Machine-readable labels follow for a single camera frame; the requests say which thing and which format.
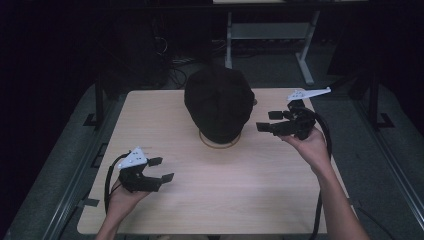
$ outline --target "white plastic part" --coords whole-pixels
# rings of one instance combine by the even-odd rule
[[[310,98],[310,97],[326,94],[329,92],[331,92],[331,89],[329,87],[327,87],[326,89],[321,89],[321,90],[301,90],[301,91],[294,90],[294,92],[287,97],[287,100],[291,101],[291,100]]]
[[[119,169],[129,168],[141,164],[147,163],[147,158],[144,156],[143,151],[140,147],[134,148],[134,150],[118,165]]]

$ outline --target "gray carpet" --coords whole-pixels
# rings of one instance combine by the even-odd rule
[[[303,82],[293,54],[235,58],[233,68],[245,74],[252,88],[322,88],[338,79],[326,75],[331,54],[328,46],[311,49],[307,62],[316,81],[314,86]],[[222,58],[216,61],[223,64]],[[200,67],[200,64],[192,64],[180,69],[190,75]],[[396,239],[424,239],[423,229],[405,200],[374,132],[364,120],[362,106],[367,105],[367,98],[359,102],[349,99],[349,86],[312,99],[315,111],[327,120],[330,127],[334,159],[347,191],[355,205],[374,216]],[[169,81],[163,89],[174,88],[175,84]],[[94,99],[94,88],[91,87],[80,100],[5,239],[94,238],[76,230],[82,212],[79,203],[94,181],[97,169],[92,167],[93,161],[101,160],[98,151],[102,149],[104,152],[104,144],[109,141],[125,95],[118,100],[105,99],[106,119],[97,131],[94,127],[83,126],[87,115],[95,112]],[[380,87],[379,107],[380,112],[388,114],[395,128],[382,129],[378,134],[386,140],[417,194],[424,199],[423,138],[402,113],[394,95],[384,87]],[[389,239],[364,214],[358,212],[358,217],[372,239]],[[284,236],[284,239],[307,238],[307,235]],[[327,236],[319,235],[318,239],[327,239]]]

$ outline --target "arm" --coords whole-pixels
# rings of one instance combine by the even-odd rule
[[[303,141],[292,136],[279,137],[300,153],[317,176],[330,239],[369,239],[331,166],[322,133],[314,128]]]
[[[121,186],[119,180],[115,182],[111,193],[109,208],[105,220],[97,233],[96,240],[114,239],[122,220],[130,214],[137,203],[149,195],[149,192],[130,193]]]

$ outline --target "light wood tabletop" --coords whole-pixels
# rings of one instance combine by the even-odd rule
[[[78,231],[97,233],[105,218],[108,168],[118,156],[140,146],[147,158],[163,157],[161,165],[146,167],[143,174],[175,175],[137,205],[119,232],[311,233],[319,193],[315,175],[291,146],[256,128],[256,122],[278,122],[268,119],[268,111],[287,110],[286,98],[294,89],[252,90],[258,103],[238,142],[225,149],[200,140],[183,90],[130,92],[89,195],[100,202],[84,207]],[[313,110],[309,99],[304,102]],[[333,166],[339,175],[334,161]],[[115,168],[111,185],[118,175]],[[326,232],[323,216],[320,232]]]

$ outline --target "black hat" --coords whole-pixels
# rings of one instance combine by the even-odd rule
[[[219,65],[193,73],[184,103],[196,126],[212,142],[234,140],[249,120],[255,95],[240,71]]]

